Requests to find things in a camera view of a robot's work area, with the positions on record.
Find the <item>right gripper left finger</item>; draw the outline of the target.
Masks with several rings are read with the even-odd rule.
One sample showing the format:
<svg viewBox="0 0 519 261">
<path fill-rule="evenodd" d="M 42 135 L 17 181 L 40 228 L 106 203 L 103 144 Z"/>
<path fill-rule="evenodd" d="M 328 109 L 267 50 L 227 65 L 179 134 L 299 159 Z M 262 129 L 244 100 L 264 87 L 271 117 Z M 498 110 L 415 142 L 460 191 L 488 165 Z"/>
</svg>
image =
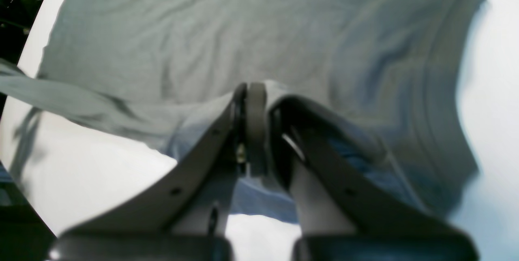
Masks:
<svg viewBox="0 0 519 261">
<path fill-rule="evenodd" d="M 50 261 L 233 261 L 225 238 L 247 86 L 176 167 L 127 202 L 67 230 Z"/>
</svg>

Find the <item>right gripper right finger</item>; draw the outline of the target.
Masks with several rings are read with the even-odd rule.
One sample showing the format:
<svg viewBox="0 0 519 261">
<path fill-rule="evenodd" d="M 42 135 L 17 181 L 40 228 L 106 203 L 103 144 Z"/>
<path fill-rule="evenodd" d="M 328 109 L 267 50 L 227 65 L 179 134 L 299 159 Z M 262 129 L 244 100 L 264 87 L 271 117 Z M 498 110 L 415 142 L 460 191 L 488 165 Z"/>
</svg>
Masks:
<svg viewBox="0 0 519 261">
<path fill-rule="evenodd" d="M 479 259 L 465 233 L 368 180 L 339 153 L 346 144 L 298 97 L 269 109 L 265 84 L 247 87 L 247 173 L 295 203 L 302 236 L 293 261 Z"/>
</svg>

